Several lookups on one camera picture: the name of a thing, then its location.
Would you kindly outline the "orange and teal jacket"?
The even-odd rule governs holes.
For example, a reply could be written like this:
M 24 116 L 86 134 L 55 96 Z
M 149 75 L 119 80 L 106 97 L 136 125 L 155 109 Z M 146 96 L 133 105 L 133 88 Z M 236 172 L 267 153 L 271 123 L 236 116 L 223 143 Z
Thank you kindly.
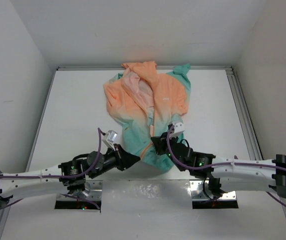
M 188 112 L 190 64 L 178 65 L 169 73 L 158 73 L 154 61 L 122 66 L 124 72 L 103 85 L 107 111 L 122 126 L 124 149 L 167 172 L 174 164 L 168 156 L 156 153 L 151 138 L 162 135 Z

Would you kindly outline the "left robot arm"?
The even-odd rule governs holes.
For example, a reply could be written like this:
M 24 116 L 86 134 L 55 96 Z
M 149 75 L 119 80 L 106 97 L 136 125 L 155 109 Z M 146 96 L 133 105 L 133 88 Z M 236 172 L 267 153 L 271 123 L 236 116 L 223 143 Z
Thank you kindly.
M 107 171 L 127 170 L 140 157 L 126 152 L 119 144 L 106 151 L 80 154 L 72 160 L 42 170 L 3 173 L 0 171 L 0 210 L 22 199 L 48 194 L 76 198 L 85 188 L 86 179 L 94 179 Z

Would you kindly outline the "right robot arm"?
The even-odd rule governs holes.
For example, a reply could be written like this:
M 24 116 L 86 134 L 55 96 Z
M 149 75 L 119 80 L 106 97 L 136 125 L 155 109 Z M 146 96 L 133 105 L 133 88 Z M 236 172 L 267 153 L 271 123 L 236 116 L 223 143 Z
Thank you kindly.
M 208 190 L 214 197 L 232 191 L 274 193 L 286 199 L 286 155 L 268 160 L 240 160 L 194 151 L 167 133 L 152 137 L 158 155 L 166 155 L 181 171 L 200 180 L 208 180 Z

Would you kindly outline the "metal base plate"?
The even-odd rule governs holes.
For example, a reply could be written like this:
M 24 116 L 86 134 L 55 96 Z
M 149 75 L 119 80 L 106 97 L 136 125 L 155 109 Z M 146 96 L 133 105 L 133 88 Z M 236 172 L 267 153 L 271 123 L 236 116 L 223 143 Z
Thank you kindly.
M 121 194 L 133 194 L 136 198 L 173 198 L 191 197 L 193 201 L 204 202 L 218 199 L 210 193 L 208 181 L 204 180 L 87 180 L 84 190 L 69 193 L 76 199 L 101 202 L 102 197 L 111 194 L 116 197 Z

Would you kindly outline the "aluminium frame rail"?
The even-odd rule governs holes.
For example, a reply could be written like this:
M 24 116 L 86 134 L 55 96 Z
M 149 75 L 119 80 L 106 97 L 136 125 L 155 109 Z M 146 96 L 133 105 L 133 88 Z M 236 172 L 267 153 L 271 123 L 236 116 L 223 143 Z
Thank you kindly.
M 96 130 L 120 131 L 106 111 L 103 84 L 121 73 L 120 67 L 61 67 L 52 82 L 51 96 L 64 139 L 78 150 L 96 146 Z M 235 72 L 224 66 L 192 66 L 185 137 L 198 152 L 242 160 L 260 160 L 261 153 Z

